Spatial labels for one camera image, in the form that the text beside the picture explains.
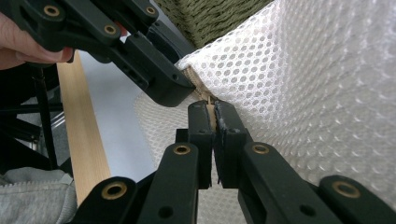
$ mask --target gray fabric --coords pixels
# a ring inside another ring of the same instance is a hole
[[[21,168],[2,179],[0,223],[65,223],[77,211],[73,179],[63,171]]]

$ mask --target white mesh fabric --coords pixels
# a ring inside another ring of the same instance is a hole
[[[277,148],[302,178],[354,178],[396,210],[395,64],[396,1],[279,0],[177,66],[234,104],[253,139]],[[144,130],[173,132],[169,121],[187,128],[189,103],[165,114],[143,97],[136,110]],[[168,137],[148,133],[154,153]]]

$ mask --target green woven fabric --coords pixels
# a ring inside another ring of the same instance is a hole
[[[236,28],[272,0],[155,0],[196,48]]]

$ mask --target wooden strip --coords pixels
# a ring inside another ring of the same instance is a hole
[[[67,137],[78,205],[92,188],[110,177],[87,80],[76,52],[73,63],[58,64]]]

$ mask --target human hand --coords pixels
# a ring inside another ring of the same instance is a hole
[[[73,50],[65,48],[51,52],[39,44],[17,24],[0,12],[0,70],[31,63],[65,63],[70,60]]]

